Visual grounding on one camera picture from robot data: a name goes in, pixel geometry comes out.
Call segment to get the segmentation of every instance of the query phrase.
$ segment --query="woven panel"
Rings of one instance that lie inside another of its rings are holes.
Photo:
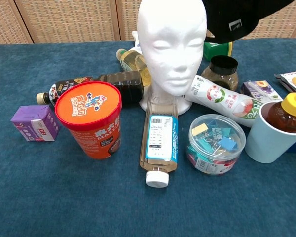
[[[16,0],[16,3],[34,43],[119,40],[115,1]]]
[[[295,37],[293,35],[295,30],[296,0],[278,12],[259,20],[257,27],[243,38],[290,38]]]
[[[140,0],[116,0],[122,40],[133,40],[137,28]],[[265,37],[292,37],[296,28],[296,0],[280,11],[259,20],[257,27],[244,39]]]
[[[0,44],[32,43],[16,7],[0,0]]]
[[[132,31],[137,30],[137,16],[141,0],[117,0],[116,2],[121,40],[134,40]]]

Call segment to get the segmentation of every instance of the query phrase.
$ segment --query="orange cup noodle container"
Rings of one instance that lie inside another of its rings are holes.
[[[116,87],[90,81],[62,94],[55,112],[88,156],[104,159],[120,146],[121,109],[122,98]]]

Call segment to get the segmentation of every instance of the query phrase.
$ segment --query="purple tissue box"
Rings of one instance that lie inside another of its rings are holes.
[[[55,141],[60,129],[48,105],[20,106],[11,122],[28,142]]]

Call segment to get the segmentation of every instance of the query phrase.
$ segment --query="orange lid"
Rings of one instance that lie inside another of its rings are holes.
[[[60,122],[68,129],[89,131],[116,119],[121,105],[119,90],[106,82],[90,81],[62,94],[55,107]]]

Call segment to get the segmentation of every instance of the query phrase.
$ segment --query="clear plastic jar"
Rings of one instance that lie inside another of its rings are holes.
[[[245,144],[246,135],[233,120],[222,115],[203,115],[189,129],[186,155],[192,165],[210,175],[232,169]]]
[[[202,72],[203,77],[228,90],[237,89],[239,78],[238,62],[232,57],[218,55],[211,59],[210,65]]]

